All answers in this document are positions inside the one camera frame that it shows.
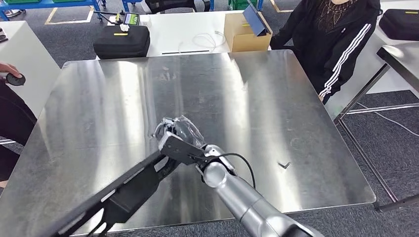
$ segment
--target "black chair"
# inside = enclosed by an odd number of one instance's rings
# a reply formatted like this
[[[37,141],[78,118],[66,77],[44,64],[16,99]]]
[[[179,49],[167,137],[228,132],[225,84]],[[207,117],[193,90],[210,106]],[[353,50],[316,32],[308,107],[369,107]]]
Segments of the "black chair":
[[[197,11],[194,0],[143,0],[150,8],[151,14],[156,14],[165,10],[187,7],[192,8]],[[205,9],[204,11],[210,10],[210,1],[202,0],[204,2]]]

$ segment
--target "black carrying case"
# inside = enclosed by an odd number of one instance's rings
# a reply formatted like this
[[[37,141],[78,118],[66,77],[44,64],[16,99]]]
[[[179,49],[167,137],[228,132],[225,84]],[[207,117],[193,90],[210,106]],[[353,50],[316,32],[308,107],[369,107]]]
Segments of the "black carrying case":
[[[128,32],[119,26],[106,26],[93,43],[100,59],[146,57],[150,47],[150,32],[146,26],[129,26]]]
[[[419,40],[419,11],[389,9],[379,22],[382,31],[392,40]]]

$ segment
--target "blue shelf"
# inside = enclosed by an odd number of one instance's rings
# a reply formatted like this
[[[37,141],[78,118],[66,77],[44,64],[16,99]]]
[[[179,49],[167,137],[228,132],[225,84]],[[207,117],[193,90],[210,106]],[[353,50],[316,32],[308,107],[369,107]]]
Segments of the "blue shelf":
[[[68,1],[68,2],[53,2],[52,0],[41,0],[40,2],[7,4],[0,2],[0,17],[8,21],[3,11],[13,9],[37,9],[37,8],[51,8],[51,7],[69,7],[69,6],[93,6],[96,11],[100,11],[99,4],[96,0],[84,1]]]

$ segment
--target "stainless steel table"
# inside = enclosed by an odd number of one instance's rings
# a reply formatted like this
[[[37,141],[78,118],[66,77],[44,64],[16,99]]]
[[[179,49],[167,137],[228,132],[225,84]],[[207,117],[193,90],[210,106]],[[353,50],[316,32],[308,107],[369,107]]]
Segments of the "stainless steel table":
[[[398,74],[400,74],[400,76],[402,76],[403,79],[406,80],[407,83],[409,83],[413,87],[413,89],[419,91],[419,42],[404,43],[398,45],[385,45],[382,48],[380,48],[380,50],[377,52],[377,55],[385,63],[377,71],[377,73],[368,81],[368,83],[361,89],[361,91],[358,92],[358,94],[353,98],[353,100],[335,118],[335,124],[340,124],[344,131],[348,134],[349,138],[354,143],[356,149],[359,151],[366,164],[371,169],[373,174],[377,177],[381,186],[387,192],[388,196],[392,201],[392,203],[383,206],[380,206],[378,203],[375,203],[376,209],[379,211],[389,211],[412,203],[419,202],[419,194],[399,200],[395,193],[390,189],[384,178],[378,172],[373,162],[370,160],[367,154],[365,154],[361,145],[358,143],[348,126],[343,121],[343,118],[346,115],[352,114],[377,113],[379,111],[419,107],[419,103],[412,103],[383,106],[377,108],[365,107],[363,109],[352,110],[352,108],[356,104],[358,104],[358,101],[361,99],[361,97],[364,96],[368,92],[368,90],[370,90],[375,85],[375,83],[377,83],[378,80],[380,80],[380,78],[390,69],[390,67],[392,67]]]
[[[376,200],[289,50],[79,61],[63,67],[0,198],[0,236],[34,236],[91,201],[157,149],[151,134],[162,117],[182,114],[209,143],[244,155],[282,212]],[[112,230],[228,218],[195,168],[181,165]]]

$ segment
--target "woman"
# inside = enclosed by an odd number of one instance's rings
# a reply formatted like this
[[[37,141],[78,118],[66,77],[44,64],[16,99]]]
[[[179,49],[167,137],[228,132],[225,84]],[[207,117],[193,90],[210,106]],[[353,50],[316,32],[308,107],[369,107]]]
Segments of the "woman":
[[[356,58],[382,13],[379,0],[302,0],[272,37],[272,49],[293,38],[296,54],[323,104],[352,76]]]
[[[0,73],[12,73],[22,77],[16,67],[0,62]],[[37,118],[25,102],[0,81],[0,136],[12,139],[22,145],[31,135]],[[15,167],[19,155],[0,145],[0,188],[4,188]]]

